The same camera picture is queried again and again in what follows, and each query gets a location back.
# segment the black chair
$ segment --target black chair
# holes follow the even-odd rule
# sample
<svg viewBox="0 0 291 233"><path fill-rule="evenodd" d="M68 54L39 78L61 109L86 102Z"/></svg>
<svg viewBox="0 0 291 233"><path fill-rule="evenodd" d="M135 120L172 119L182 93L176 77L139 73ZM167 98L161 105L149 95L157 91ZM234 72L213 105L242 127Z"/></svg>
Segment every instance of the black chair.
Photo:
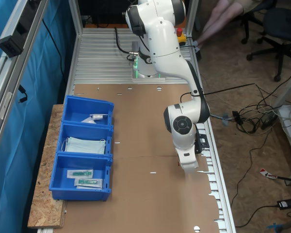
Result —
<svg viewBox="0 0 291 233"><path fill-rule="evenodd" d="M291 10L284 8L274 8L267 11L264 16L263 27L266 34L291 42ZM253 56L256 55L277 53L276 58L279 59L279 64L278 73L274 77L274 80L278 82L281 79L280 74L282 70L284 55L287 55L291 58L291 43L279 44L265 36L258 39L257 43L261 44L263 41L266 41L267 43L272 45L273 48L253 52L247 55L247 60L251 61Z"/></svg>
<svg viewBox="0 0 291 233"><path fill-rule="evenodd" d="M249 21L254 22L258 25L263 26L263 23L255 18L254 13L261 11L261 10L269 10L276 7L277 0L265 0L264 2L260 3L256 6L253 10L249 11L248 13L241 16L241 25L244 25L244 30L246 32L246 38L242 39L242 44L247 44L249 38Z"/></svg>

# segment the surgical mask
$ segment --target surgical mask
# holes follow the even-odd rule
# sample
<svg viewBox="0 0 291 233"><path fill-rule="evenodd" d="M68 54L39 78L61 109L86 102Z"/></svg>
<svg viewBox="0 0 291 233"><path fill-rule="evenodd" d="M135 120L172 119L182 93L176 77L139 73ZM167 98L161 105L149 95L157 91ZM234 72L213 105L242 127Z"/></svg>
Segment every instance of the surgical mask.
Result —
<svg viewBox="0 0 291 233"><path fill-rule="evenodd" d="M79 152L79 153L91 153L91 154L104 154L106 147L106 140L100 141L81 140L74 137L69 137L65 140L66 152Z"/></svg>

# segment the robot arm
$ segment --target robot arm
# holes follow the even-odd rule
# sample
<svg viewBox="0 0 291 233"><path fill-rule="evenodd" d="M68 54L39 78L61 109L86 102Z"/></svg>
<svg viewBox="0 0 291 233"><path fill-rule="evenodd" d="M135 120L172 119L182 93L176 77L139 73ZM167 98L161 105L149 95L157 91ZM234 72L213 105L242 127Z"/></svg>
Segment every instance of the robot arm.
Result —
<svg viewBox="0 0 291 233"><path fill-rule="evenodd" d="M181 23L184 15L182 0L148 0L131 6L126 14L133 33L146 35L154 69L166 77L182 78L189 85L192 100L168 106L164 119L167 130L172 134L181 167L185 172L191 172L198 167L193 124L205 122L210 112L197 74L180 52L174 25Z"/></svg>

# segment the metal slotted rail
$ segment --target metal slotted rail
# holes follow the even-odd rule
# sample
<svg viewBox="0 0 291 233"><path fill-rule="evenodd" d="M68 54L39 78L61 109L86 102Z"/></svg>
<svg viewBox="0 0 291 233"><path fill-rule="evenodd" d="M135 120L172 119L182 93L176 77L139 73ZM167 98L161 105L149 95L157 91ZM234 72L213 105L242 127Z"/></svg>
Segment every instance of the metal slotted rail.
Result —
<svg viewBox="0 0 291 233"><path fill-rule="evenodd" d="M126 51L131 50L132 41L138 37L129 29L118 29L119 45ZM198 65L192 47L182 48L184 59L191 61L198 76ZM83 29L82 37L77 38L74 49L72 67L69 74L67 94L73 95L76 84L122 84L136 83L132 80L132 62L126 59L116 45L114 29ZM177 84L186 83L178 78L166 78L142 82L144 84ZM202 152L206 156L209 171L208 175L211 194L216 198L219 208L218 223L220 232L235 233L227 191L219 162L210 120L204 124L197 124L200 133L206 134L210 148Z"/></svg>

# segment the blue plastic tray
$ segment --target blue plastic tray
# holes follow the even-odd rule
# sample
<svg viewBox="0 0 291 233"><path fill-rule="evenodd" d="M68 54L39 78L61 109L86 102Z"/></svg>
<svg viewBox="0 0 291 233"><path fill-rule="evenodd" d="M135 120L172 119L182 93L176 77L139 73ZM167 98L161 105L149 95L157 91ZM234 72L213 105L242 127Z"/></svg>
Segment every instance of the blue plastic tray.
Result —
<svg viewBox="0 0 291 233"><path fill-rule="evenodd" d="M56 153L49 190L57 200L107 200L110 193L112 158L72 153ZM93 169L93 178L103 179L102 189L77 189L74 179L67 178L67 170Z"/></svg>
<svg viewBox="0 0 291 233"><path fill-rule="evenodd" d="M83 155L95 155L95 156L106 156L111 157L111 138L113 134L113 128L98 126L96 124L73 124L62 122L60 127L57 149L56 152L64 152L65 150L65 140L68 137L74 137L82 140L95 140L99 141L101 139L106 140L106 147L104 154L91 154L91 153L79 153Z"/></svg>
<svg viewBox="0 0 291 233"><path fill-rule="evenodd" d="M96 125L113 127L112 113L114 104L104 100L66 96L62 120L64 122L81 123L90 114L107 114L102 120L96 120Z"/></svg>

